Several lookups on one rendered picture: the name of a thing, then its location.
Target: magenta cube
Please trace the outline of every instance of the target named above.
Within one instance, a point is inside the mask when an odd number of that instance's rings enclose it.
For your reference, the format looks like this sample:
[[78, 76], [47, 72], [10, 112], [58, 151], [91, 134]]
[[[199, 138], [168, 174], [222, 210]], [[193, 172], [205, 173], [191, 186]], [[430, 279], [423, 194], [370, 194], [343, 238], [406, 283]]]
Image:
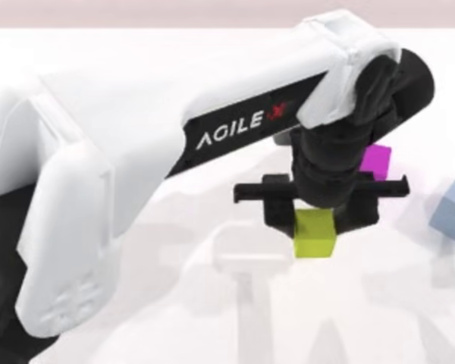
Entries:
[[366, 153], [359, 168], [362, 172], [372, 172], [375, 180], [386, 180], [388, 177], [391, 148], [389, 146], [372, 145]]

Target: white arm segment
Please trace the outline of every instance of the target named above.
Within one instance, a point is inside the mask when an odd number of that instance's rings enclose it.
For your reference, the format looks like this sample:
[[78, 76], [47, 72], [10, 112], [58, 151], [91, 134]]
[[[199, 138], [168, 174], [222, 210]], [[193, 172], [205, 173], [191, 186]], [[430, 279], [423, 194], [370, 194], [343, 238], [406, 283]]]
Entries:
[[118, 238], [185, 147], [191, 118], [327, 73], [297, 116], [304, 127], [350, 114], [354, 82], [400, 48], [348, 11], [304, 20], [273, 42], [145, 80], [41, 77], [0, 118], [0, 195], [36, 180], [18, 251], [27, 273], [17, 314], [50, 337], [97, 313], [115, 291]]

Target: yellow-green cube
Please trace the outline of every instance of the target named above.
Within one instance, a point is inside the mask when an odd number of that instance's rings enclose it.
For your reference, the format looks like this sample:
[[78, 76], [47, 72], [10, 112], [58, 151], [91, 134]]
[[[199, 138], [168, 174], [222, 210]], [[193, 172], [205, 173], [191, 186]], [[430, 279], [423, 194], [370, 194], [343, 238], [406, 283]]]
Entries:
[[295, 211], [295, 256], [297, 258], [328, 258], [334, 250], [337, 233], [330, 209]]

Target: white table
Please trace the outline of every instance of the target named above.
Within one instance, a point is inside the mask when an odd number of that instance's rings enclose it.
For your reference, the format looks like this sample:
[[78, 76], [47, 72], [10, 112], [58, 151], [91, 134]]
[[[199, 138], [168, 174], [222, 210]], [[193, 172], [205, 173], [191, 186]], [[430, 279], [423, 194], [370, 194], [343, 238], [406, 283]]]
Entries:
[[[155, 69], [283, 31], [0, 30], [0, 72]], [[431, 107], [381, 141], [394, 148], [390, 177], [407, 174], [413, 192], [383, 201], [381, 223], [342, 236], [331, 259], [297, 261], [269, 281], [275, 363], [455, 364], [455, 243], [428, 226], [455, 178], [455, 30], [387, 33], [436, 79]], [[289, 165], [290, 151], [266, 140], [162, 185], [124, 237], [116, 297], [33, 364], [236, 363], [236, 286], [213, 267], [213, 247], [226, 231], [242, 240], [239, 223], [290, 244], [263, 227], [260, 203], [232, 203], [234, 183]]]

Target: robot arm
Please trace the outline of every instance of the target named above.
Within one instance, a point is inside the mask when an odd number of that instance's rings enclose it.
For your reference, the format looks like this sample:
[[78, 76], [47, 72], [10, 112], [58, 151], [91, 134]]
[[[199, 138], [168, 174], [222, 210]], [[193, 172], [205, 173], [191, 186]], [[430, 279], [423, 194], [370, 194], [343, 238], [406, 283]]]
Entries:
[[0, 119], [0, 201], [29, 197], [7, 211], [25, 267], [9, 306], [37, 340], [77, 327], [114, 293], [118, 240], [166, 177], [297, 126], [297, 195], [335, 207], [364, 148], [432, 95], [424, 63], [348, 11], [168, 79], [42, 76]]

